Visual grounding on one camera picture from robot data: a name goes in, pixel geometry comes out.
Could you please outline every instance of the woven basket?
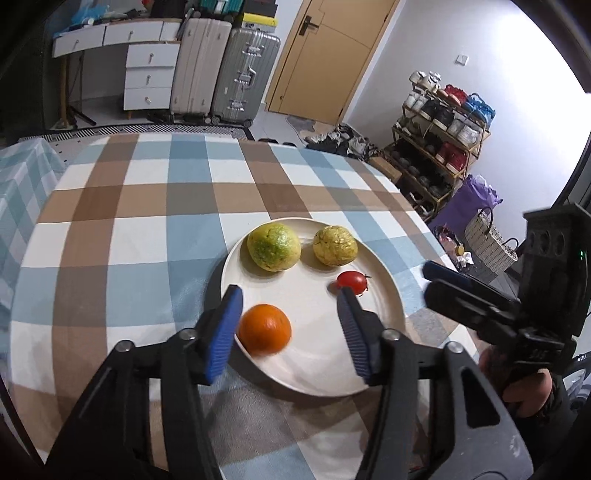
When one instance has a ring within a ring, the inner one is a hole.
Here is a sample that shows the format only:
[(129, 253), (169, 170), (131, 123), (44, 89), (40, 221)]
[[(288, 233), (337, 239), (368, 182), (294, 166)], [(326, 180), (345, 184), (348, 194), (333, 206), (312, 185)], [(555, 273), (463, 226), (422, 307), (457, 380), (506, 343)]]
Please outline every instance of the woven basket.
[[(484, 213), (485, 209), (491, 211), (490, 216)], [(492, 209), (489, 207), (481, 209), (466, 227), (466, 240), (472, 254), (480, 258), (496, 275), (500, 275), (517, 262), (515, 251), (506, 245), (507, 242), (515, 240), (519, 245), (519, 240), (509, 238), (504, 242), (492, 221)]]

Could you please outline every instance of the light switch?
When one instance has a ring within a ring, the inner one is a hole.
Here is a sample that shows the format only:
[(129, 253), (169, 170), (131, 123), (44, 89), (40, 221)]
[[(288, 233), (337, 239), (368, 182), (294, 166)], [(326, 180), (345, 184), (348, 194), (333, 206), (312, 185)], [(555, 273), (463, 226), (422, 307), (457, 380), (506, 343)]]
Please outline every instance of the light switch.
[(462, 55), (461, 53), (456, 58), (456, 63), (465, 66), (468, 63), (468, 55)]

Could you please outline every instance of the plaid tablecloth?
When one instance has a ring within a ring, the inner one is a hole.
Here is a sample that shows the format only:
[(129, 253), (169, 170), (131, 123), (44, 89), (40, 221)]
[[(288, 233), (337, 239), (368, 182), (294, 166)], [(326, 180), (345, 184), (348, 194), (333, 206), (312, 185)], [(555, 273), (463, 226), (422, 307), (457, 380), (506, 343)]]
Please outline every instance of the plaid tablecloth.
[(9, 319), (37, 217), (66, 166), (40, 138), (0, 151), (0, 374), (8, 380)]
[[(235, 242), (289, 216), (343, 225), (369, 245), (394, 277), (415, 341), (437, 346), (450, 334), (469, 341), (463, 327), (424, 308), (422, 263), (449, 260), (372, 167), (198, 134), (106, 137), (81, 153), (51, 195), (18, 282), (12, 393), (36, 447), (50, 450), (117, 341), (161, 342), (193, 325), (219, 301), (221, 268)], [(155, 419), (158, 393), (154, 385)], [(202, 394), (227, 479), (306, 480), (355, 476), (379, 390), (306, 397), (264, 378), (234, 349), (228, 369)], [(156, 464), (165, 465), (158, 428), (152, 441)]]

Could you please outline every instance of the white plate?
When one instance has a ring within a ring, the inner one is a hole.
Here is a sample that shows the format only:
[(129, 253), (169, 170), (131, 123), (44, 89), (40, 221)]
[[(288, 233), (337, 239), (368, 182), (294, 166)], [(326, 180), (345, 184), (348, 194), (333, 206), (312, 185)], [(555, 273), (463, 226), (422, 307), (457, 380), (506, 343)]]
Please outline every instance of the white plate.
[(386, 327), (403, 332), (404, 311), (392, 276), (359, 240), (359, 254), (354, 262), (337, 268), (321, 264), (314, 256), (312, 241), (325, 223), (306, 218), (282, 218), (276, 222), (289, 226), (300, 238), (300, 261), (280, 273), (259, 268), (248, 253), (247, 234), (226, 259), (222, 294), (228, 285), (238, 285), (244, 292), (244, 311), (260, 303), (283, 310), (291, 322), (291, 340), (281, 352), (265, 357), (251, 357), (238, 338), (236, 343), (263, 373), (292, 390), (319, 397), (341, 397), (366, 389), (355, 374), (330, 285), (342, 271), (356, 270), (369, 275), (369, 290), (358, 297), (361, 306), (377, 313)]

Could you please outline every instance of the screw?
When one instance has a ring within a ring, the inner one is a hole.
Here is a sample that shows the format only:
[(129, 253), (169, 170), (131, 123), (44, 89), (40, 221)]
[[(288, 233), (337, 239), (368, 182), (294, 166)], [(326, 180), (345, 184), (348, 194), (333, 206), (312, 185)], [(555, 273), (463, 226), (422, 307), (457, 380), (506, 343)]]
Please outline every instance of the screw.
[(115, 345), (115, 350), (118, 352), (129, 352), (134, 346), (135, 345), (131, 340), (121, 340)]
[(389, 328), (382, 332), (382, 338), (384, 340), (391, 340), (395, 342), (396, 340), (400, 340), (400, 332)]
[(178, 333), (178, 336), (182, 340), (195, 340), (197, 338), (197, 332), (193, 328), (185, 328)]
[(449, 348), (453, 353), (462, 353), (464, 351), (462, 344), (457, 342), (449, 342), (446, 347)]

